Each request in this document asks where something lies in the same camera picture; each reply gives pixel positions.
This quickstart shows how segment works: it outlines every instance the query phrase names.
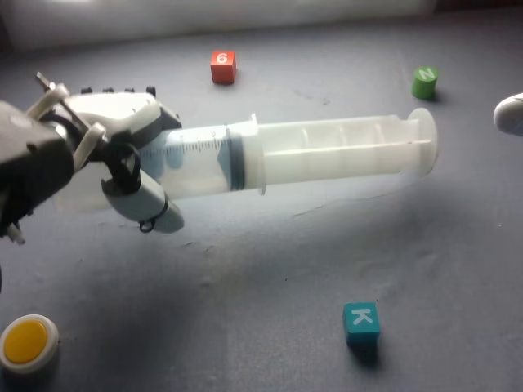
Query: syringe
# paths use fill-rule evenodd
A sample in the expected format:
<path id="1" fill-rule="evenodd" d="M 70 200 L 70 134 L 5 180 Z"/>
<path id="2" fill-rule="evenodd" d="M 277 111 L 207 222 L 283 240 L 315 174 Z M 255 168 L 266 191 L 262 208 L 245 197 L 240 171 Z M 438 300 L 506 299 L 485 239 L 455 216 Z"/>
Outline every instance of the syringe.
<path id="1" fill-rule="evenodd" d="M 378 196 L 428 174 L 437 158 L 437 130 L 430 112 L 312 122 L 258 124 L 163 131 L 140 150 L 141 168 L 171 200 L 267 185 L 368 177 Z M 107 205 L 99 191 L 109 178 L 90 164 L 56 197 L 62 210 Z"/>

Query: red cube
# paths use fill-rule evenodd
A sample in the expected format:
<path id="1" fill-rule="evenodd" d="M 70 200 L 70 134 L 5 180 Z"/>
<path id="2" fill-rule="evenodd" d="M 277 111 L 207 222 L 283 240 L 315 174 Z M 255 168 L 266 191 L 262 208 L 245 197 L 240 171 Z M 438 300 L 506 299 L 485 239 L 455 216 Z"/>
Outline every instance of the red cube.
<path id="1" fill-rule="evenodd" d="M 212 81 L 232 84 L 236 77 L 236 54 L 233 51 L 215 51 L 211 59 Z"/>

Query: robotic hand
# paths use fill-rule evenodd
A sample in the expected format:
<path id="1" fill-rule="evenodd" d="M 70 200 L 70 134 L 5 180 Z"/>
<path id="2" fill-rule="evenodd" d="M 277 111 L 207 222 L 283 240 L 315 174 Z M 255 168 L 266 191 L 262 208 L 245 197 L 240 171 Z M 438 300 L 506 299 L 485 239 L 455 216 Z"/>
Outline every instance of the robotic hand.
<path id="1" fill-rule="evenodd" d="M 89 162 L 103 162 L 112 178 L 101 187 L 114 209 L 142 232 L 175 232 L 184 225 L 162 186 L 141 170 L 137 150 L 177 115 L 148 93 L 71 96 L 40 73 L 45 94 L 26 112 L 0 101 L 0 237 L 24 243 L 19 220 L 65 187 Z"/>

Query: cube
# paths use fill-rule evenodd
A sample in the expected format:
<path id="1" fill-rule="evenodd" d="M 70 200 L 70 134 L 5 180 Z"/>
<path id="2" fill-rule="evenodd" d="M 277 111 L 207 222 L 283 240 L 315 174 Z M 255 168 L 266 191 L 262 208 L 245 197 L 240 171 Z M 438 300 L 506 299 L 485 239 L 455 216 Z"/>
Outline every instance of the cube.
<path id="1" fill-rule="evenodd" d="M 211 59 L 212 81 L 232 84 L 236 77 L 236 54 L 233 51 L 215 51 Z"/>
<path id="2" fill-rule="evenodd" d="M 350 302 L 343 307 L 347 344 L 372 343 L 379 336 L 378 311 L 374 302 Z"/>

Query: blue block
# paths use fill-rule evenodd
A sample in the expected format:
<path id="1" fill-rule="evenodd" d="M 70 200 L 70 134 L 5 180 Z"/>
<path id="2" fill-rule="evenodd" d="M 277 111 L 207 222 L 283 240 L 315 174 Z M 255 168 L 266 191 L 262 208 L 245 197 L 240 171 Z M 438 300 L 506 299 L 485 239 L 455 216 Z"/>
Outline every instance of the blue block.
<path id="1" fill-rule="evenodd" d="M 378 311 L 374 302 L 350 302 L 343 307 L 347 344 L 370 343 L 379 336 Z"/>

